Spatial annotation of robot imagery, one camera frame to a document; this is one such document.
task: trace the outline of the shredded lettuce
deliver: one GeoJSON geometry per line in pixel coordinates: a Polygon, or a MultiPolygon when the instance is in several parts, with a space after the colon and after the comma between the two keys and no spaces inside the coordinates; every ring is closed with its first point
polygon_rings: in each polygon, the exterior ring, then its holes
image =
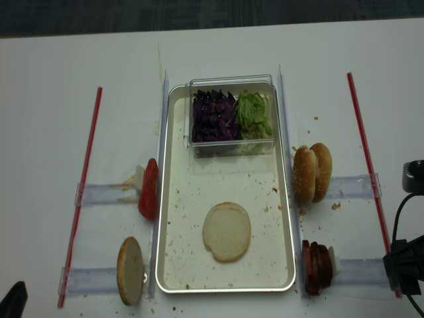
{"type": "Polygon", "coordinates": [[[268,99],[258,93],[242,91],[236,105],[236,123],[240,125],[243,139],[260,139],[272,136],[273,130],[268,123],[270,104],[268,99]]]}

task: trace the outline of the floor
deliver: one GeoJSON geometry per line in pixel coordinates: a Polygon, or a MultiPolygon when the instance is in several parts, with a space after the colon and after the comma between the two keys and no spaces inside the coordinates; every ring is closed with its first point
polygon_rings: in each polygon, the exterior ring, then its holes
{"type": "Polygon", "coordinates": [[[0,0],[0,36],[248,27],[424,16],[423,0],[0,0]]]}

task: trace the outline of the metal tray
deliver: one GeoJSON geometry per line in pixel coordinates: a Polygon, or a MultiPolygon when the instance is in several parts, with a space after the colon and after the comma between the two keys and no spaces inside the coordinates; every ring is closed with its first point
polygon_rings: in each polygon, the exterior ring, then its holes
{"type": "Polygon", "coordinates": [[[196,158],[184,146],[185,90],[183,85],[171,90],[162,126],[159,287],[166,293],[288,290],[295,261],[280,135],[271,154],[196,158]],[[229,264],[214,260],[202,237],[206,214],[225,201],[248,211],[252,232],[246,254],[229,264]]]}

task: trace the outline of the red straw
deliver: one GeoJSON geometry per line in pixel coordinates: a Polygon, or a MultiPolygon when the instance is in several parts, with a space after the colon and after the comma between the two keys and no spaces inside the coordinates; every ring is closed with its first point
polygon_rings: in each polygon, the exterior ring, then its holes
{"type": "MultiPolygon", "coordinates": [[[[375,178],[374,167],[371,161],[370,150],[368,148],[368,143],[366,141],[365,128],[364,123],[362,122],[362,116],[360,114],[358,97],[356,96],[355,84],[353,82],[352,73],[347,74],[347,80],[349,82],[350,94],[352,95],[353,108],[355,110],[356,120],[358,121],[360,139],[362,141],[362,149],[364,149],[366,165],[368,167],[368,173],[371,177],[372,182],[372,190],[374,191],[374,201],[376,202],[378,220],[380,221],[380,228],[383,234],[384,248],[386,249],[386,253],[390,251],[390,240],[389,234],[387,231],[386,220],[384,219],[383,205],[380,197],[378,196],[377,191],[377,181],[375,178]]],[[[395,292],[396,297],[401,297],[398,291],[395,292]]]]}
{"type": "MultiPolygon", "coordinates": [[[[88,164],[89,164],[89,161],[90,161],[91,148],[93,147],[94,132],[95,132],[95,126],[97,124],[97,117],[99,115],[100,100],[101,100],[101,92],[102,91],[103,91],[103,89],[101,87],[99,87],[97,89],[97,97],[95,99],[93,119],[91,120],[90,135],[88,137],[87,150],[85,151],[85,159],[84,159],[84,166],[83,166],[83,169],[82,169],[81,181],[79,182],[80,193],[84,192],[85,180],[87,179],[88,164]]],[[[79,195],[78,197],[79,197],[79,199],[78,199],[79,201],[77,202],[77,205],[75,207],[74,222],[72,223],[71,237],[69,239],[68,255],[66,256],[65,268],[69,268],[71,266],[72,247],[74,245],[75,234],[77,232],[78,219],[80,218],[82,196],[79,195]]],[[[64,302],[65,302],[65,293],[64,292],[66,291],[67,284],[68,284],[68,275],[65,274],[64,283],[62,285],[62,289],[60,290],[58,308],[63,308],[63,306],[64,306],[64,302]]]]}

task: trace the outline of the red tomato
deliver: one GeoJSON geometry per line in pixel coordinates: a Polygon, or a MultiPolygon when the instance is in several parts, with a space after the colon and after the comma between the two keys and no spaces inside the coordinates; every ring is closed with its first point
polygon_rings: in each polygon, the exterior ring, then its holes
{"type": "Polygon", "coordinates": [[[143,217],[154,220],[156,214],[156,180],[158,178],[158,165],[155,159],[150,159],[144,171],[143,185],[141,187],[138,211],[143,217]]]}

